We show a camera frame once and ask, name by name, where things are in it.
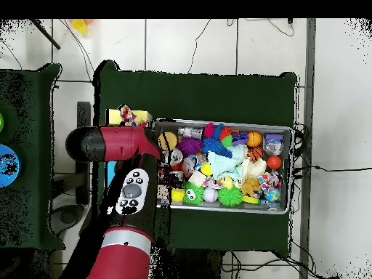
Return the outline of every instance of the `bin of toys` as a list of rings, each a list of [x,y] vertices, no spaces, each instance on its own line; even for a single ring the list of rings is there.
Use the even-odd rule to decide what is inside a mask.
[[[294,132],[289,127],[156,121],[163,151],[157,207],[284,214]]]

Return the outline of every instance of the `green spiky ball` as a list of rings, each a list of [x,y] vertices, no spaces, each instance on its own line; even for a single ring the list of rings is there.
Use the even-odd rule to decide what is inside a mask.
[[[204,188],[195,186],[191,182],[186,182],[183,202],[189,204],[201,204],[203,202],[203,195]]]
[[[224,139],[222,139],[221,143],[224,147],[232,147],[233,146],[233,136],[227,135]]]
[[[235,186],[232,186],[229,190],[222,188],[218,190],[218,200],[224,206],[237,206],[243,201],[243,194]]]

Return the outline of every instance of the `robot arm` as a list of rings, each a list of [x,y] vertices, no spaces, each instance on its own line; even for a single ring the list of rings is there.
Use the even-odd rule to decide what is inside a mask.
[[[161,159],[153,133],[144,127],[83,127],[68,136],[66,149],[77,161],[127,162],[116,172],[97,222],[82,232],[60,279],[88,264],[84,279],[148,279]]]

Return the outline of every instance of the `dark green table surface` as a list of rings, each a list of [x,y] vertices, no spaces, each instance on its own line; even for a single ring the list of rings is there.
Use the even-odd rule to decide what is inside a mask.
[[[94,120],[105,123],[105,110],[127,104],[154,118],[180,118],[276,126],[294,125],[296,76],[215,76],[120,71],[104,61],[94,74]],[[99,192],[104,165],[99,166]],[[171,210],[156,212],[155,236],[172,248],[288,251],[288,215]]]
[[[62,249],[49,230],[51,197],[51,89],[60,65],[37,71],[0,70],[0,144],[20,159],[20,173],[0,188],[0,247]]]

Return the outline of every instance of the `gray plastic bin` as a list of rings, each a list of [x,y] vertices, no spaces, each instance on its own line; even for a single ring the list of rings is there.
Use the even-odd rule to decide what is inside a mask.
[[[178,128],[181,127],[195,127],[204,128],[210,121],[191,121],[191,120],[175,120],[170,122],[167,120],[159,121],[154,124],[155,135],[159,137],[161,132],[173,132],[177,135]],[[281,188],[280,206],[278,208],[270,208],[267,205],[262,204],[251,204],[242,202],[238,206],[227,207],[223,206],[219,201],[209,203],[203,202],[199,205],[192,205],[187,203],[171,203],[173,209],[185,209],[185,210],[199,210],[199,211],[227,211],[227,212],[241,212],[241,213],[258,213],[258,214],[284,214],[289,210],[291,202],[291,180],[292,180],[292,168],[294,164],[293,149],[294,149],[294,130],[290,127],[283,126],[264,126],[264,125],[253,125],[253,124],[236,124],[236,123],[224,123],[224,122],[213,122],[216,126],[223,123],[225,126],[231,129],[238,129],[240,132],[257,131],[264,136],[265,134],[282,134],[284,144],[284,150],[279,155],[282,159],[282,166],[277,170],[283,176],[283,186]],[[263,159],[266,160],[268,155],[265,153]],[[160,208],[164,205],[167,200],[158,199],[157,207]]]

